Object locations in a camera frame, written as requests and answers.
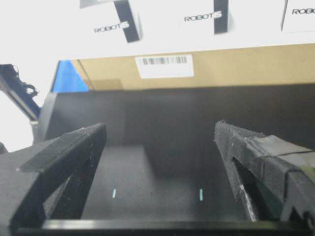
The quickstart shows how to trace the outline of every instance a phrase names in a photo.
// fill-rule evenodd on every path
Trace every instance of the white label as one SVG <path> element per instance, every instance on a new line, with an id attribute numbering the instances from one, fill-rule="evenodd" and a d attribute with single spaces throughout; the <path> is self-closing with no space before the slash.
<path id="1" fill-rule="evenodd" d="M 192 55 L 136 57 L 142 79 L 193 77 Z"/>
<path id="2" fill-rule="evenodd" d="M 288 0 L 283 32 L 315 31 L 315 0 Z"/>

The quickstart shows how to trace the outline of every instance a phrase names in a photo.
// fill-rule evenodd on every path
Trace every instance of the dark floor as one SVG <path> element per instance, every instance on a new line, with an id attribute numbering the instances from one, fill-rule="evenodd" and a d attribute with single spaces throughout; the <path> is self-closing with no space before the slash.
<path id="1" fill-rule="evenodd" d="M 215 123 L 315 148 L 314 107 L 314 85 L 50 94 L 35 142 L 106 124 L 85 219 L 235 221 Z"/>

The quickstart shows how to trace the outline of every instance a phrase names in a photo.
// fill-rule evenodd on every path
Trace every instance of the barcode label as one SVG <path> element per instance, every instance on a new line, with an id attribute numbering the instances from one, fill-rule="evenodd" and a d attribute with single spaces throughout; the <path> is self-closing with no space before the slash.
<path id="1" fill-rule="evenodd" d="M 162 58 L 142 58 L 143 65 L 159 65 L 159 64 L 180 64 L 187 63 L 187 57 L 162 57 Z"/>
<path id="2" fill-rule="evenodd" d="M 192 55 L 136 57 L 142 79 L 193 77 Z"/>

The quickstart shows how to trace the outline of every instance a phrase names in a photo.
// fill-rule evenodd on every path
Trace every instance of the brown cardboard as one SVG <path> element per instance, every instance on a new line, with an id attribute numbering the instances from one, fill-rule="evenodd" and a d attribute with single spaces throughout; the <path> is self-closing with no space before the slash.
<path id="1" fill-rule="evenodd" d="M 90 89 L 134 90 L 315 83 L 315 44 L 192 53 L 194 77 L 141 79 L 135 57 L 72 61 Z"/>

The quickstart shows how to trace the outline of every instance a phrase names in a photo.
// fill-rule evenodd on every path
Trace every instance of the blue panel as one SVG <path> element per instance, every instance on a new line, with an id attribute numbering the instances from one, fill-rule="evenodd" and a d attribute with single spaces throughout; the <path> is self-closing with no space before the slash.
<path id="1" fill-rule="evenodd" d="M 62 60 L 59 63 L 53 92 L 87 92 L 81 76 L 76 72 L 69 60 Z"/>

